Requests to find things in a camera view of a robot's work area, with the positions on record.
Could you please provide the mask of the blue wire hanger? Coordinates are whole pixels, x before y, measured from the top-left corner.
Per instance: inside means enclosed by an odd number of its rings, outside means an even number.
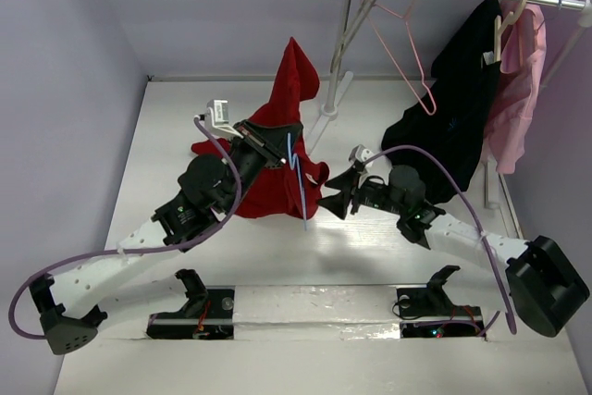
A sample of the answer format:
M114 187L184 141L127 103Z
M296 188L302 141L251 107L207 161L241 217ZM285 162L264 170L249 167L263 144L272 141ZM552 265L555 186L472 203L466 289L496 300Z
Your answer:
M301 207L302 207L302 222L303 222L303 229L308 229L308 213L306 208L306 193L303 183L302 177L302 169L300 158L296 152L293 151L293 143L294 140L292 139L292 134L289 132L287 136L287 159L290 169L295 173L297 181L298 181L298 189L300 194L301 200Z

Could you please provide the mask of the red t shirt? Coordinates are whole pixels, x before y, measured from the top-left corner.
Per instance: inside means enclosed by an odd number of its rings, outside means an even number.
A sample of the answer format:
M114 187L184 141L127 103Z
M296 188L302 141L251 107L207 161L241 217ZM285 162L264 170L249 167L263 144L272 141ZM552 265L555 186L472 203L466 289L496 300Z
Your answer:
M306 153L300 105L319 87L314 66L290 39L268 101L250 117L230 124L228 101L210 101L199 119L215 140L192 145L195 157L178 179L188 201L227 212L239 193L238 216L311 218L329 167Z

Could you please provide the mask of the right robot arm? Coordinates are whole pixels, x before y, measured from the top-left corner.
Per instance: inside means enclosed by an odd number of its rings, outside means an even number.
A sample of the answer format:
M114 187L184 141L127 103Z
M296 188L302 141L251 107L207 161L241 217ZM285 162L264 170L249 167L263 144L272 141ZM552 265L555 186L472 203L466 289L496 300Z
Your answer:
M553 338L588 300L588 286L555 240L507 238L462 222L426 199L426 186L412 167L395 166L388 179L363 172L355 163L329 180L335 194L320 199L319 206L340 219L362 206L394 214L408 242L485 268L498 294L479 306L514 312L531 330Z

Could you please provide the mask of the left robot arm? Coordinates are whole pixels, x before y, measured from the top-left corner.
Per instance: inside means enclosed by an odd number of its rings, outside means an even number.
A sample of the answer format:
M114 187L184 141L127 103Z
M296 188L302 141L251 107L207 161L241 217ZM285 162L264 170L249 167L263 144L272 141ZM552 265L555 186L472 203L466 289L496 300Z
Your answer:
M42 338L55 355L89 344L113 310L107 303L122 286L160 261L176 258L221 230L260 174L287 164L302 124L277 127L248 119L229 129L229 147L194 123L215 147L198 154L179 176L179 192L116 248L47 267L26 287L38 311Z

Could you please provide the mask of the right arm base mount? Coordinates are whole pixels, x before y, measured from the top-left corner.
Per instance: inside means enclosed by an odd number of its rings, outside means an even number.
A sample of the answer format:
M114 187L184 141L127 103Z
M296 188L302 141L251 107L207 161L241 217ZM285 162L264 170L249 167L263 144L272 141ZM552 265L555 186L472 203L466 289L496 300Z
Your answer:
M481 309L455 305L444 291L461 268L446 265L425 285L397 288L391 312L401 321L403 339L477 338L484 336Z

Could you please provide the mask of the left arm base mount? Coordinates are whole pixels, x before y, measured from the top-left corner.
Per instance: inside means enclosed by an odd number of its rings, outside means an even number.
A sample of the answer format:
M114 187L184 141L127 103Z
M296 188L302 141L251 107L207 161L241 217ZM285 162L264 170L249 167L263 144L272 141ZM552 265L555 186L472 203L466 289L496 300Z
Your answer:
M234 339L234 287L207 288L193 269L175 278L184 286L184 304L174 312L152 314L146 328L150 339Z

